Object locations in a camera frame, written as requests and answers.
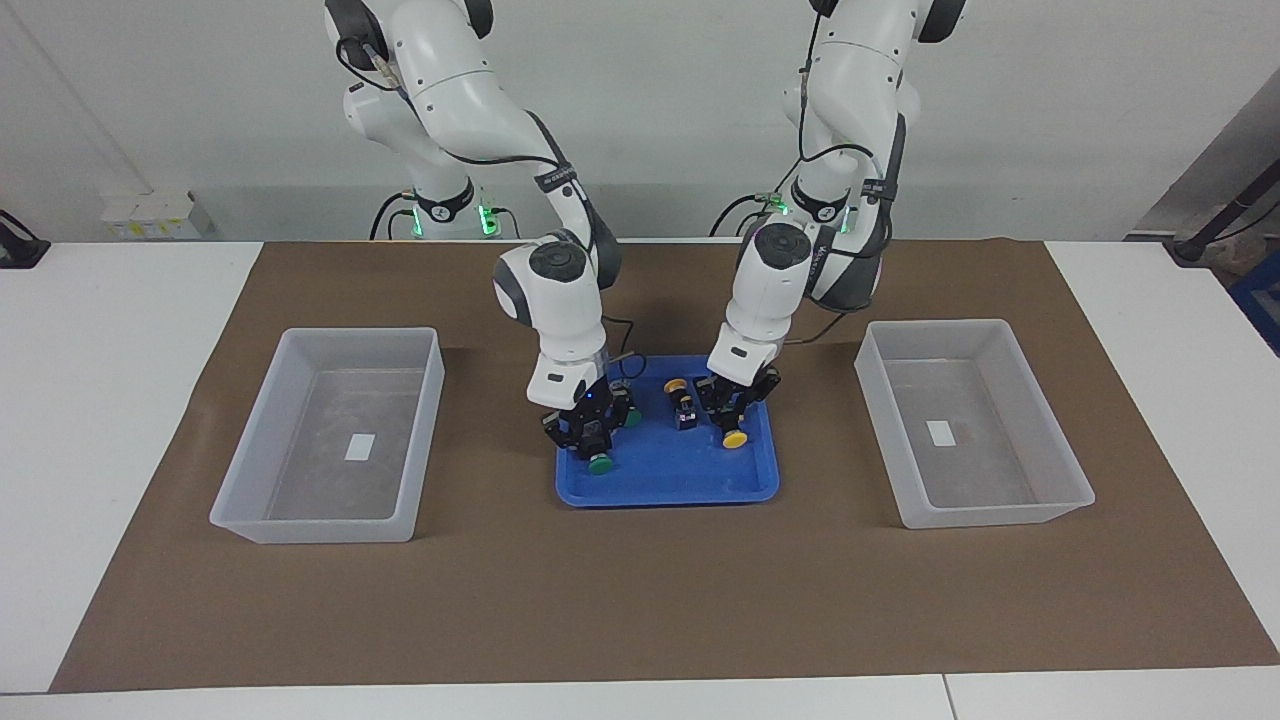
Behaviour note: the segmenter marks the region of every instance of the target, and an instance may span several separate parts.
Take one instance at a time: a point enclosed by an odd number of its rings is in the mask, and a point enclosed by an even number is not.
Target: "yellow disc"
[[[732,430],[724,433],[724,447],[727,450],[737,450],[744,445],[746,445],[746,433],[744,433],[742,430]]]

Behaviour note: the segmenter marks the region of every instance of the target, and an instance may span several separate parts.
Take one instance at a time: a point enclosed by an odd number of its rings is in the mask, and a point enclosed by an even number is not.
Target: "gray plastic container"
[[[1043,523],[1093,503],[1009,323],[870,323],[855,368],[908,528]]]
[[[209,520],[260,543],[410,539],[443,384],[431,328],[285,331]]]

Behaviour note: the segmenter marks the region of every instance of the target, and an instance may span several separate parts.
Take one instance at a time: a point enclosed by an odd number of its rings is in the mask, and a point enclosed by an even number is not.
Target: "green light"
[[[498,224],[498,218],[494,217],[493,210],[484,205],[476,205],[476,210],[480,211],[480,229],[485,237],[502,232],[502,225]]]

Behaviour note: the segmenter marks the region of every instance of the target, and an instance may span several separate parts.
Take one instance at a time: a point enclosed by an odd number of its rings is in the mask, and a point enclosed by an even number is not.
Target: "brown table surface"
[[[605,310],[707,352],[732,246],[627,246]],[[1039,243],[899,242],[876,305],[790,347],[782,488],[582,511],[524,400],[494,246],[264,247],[52,691],[772,678],[1280,662]],[[805,306],[794,337],[827,315]],[[1097,493],[1044,525],[906,530],[852,359],[876,319],[1004,318]],[[280,333],[429,325],[447,380],[415,539],[259,546],[207,515]]]

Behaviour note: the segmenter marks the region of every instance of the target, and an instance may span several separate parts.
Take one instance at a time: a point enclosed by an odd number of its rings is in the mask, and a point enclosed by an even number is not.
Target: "white tabletop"
[[[1051,252],[1272,639],[1280,360],[1158,246]],[[49,688],[260,245],[60,245],[0,273],[0,692]],[[1276,717],[1280,669],[0,698],[0,717]]]

